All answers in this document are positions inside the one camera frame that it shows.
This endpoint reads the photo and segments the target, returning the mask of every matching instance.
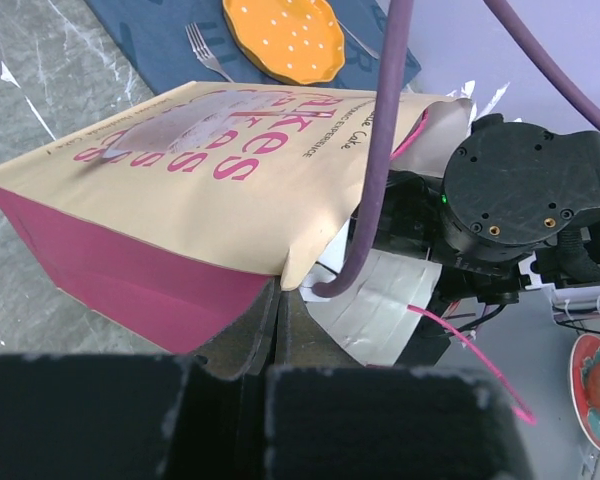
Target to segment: beige paper bag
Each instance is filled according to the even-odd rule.
[[[189,83],[0,165],[0,189],[294,289],[360,201],[374,97]],[[454,101],[403,94],[394,147]]]

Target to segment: paper bag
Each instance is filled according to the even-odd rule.
[[[190,83],[0,165],[0,208],[59,288],[189,351],[270,276],[296,288],[344,225],[374,96]],[[403,95],[395,145],[453,101]]]

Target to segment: blue placemat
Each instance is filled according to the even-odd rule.
[[[191,51],[185,25],[196,22],[209,48],[237,82],[277,84],[258,70],[237,47],[229,32],[222,0],[86,0],[149,88],[166,92],[192,80],[223,81],[205,68]],[[331,0],[338,19],[362,42],[380,52],[386,15],[375,0]],[[320,84],[334,88],[376,90],[380,62],[368,55],[345,32],[346,64],[334,81]],[[404,84],[420,64],[406,59]]]

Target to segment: round black motor housing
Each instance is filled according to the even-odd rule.
[[[489,115],[474,122],[445,171],[443,236],[464,257],[507,262],[598,221],[598,132],[556,135]]]

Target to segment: polka dot plate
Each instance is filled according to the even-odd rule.
[[[330,82],[344,65],[344,35],[325,0],[223,0],[245,55],[283,83]]]

